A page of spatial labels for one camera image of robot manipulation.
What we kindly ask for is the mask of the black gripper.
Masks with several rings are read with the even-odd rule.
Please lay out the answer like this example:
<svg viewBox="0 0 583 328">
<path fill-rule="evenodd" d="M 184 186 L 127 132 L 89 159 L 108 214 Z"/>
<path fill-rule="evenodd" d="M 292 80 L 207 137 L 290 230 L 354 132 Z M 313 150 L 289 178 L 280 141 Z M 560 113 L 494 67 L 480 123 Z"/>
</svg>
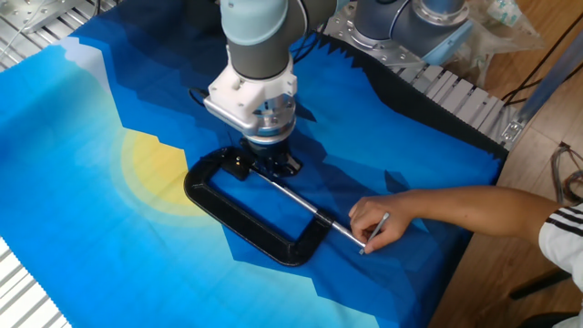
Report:
<svg viewBox="0 0 583 328">
<path fill-rule="evenodd" d="M 296 176 L 302 169 L 302 163 L 290 154 L 289 141 L 287 139 L 273 144 L 260 144 L 247 138 L 242 138 L 240 145 L 255 158 L 260 159 L 254 162 L 253 169 L 262 176 L 274 176 L 273 163 L 277 163 L 277 175 L 279 177 Z"/>
</svg>

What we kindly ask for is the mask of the person's right hand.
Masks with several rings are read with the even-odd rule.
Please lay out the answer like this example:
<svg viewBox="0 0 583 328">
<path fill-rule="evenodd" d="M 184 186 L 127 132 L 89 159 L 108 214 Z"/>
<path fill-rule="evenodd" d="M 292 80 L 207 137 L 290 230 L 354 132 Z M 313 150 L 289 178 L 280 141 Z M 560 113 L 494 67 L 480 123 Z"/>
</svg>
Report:
<svg viewBox="0 0 583 328">
<path fill-rule="evenodd" d="M 349 212 L 353 236 L 365 243 L 362 250 L 370 254 L 398 241 L 414 218 L 411 191 L 361 198 Z"/>
</svg>

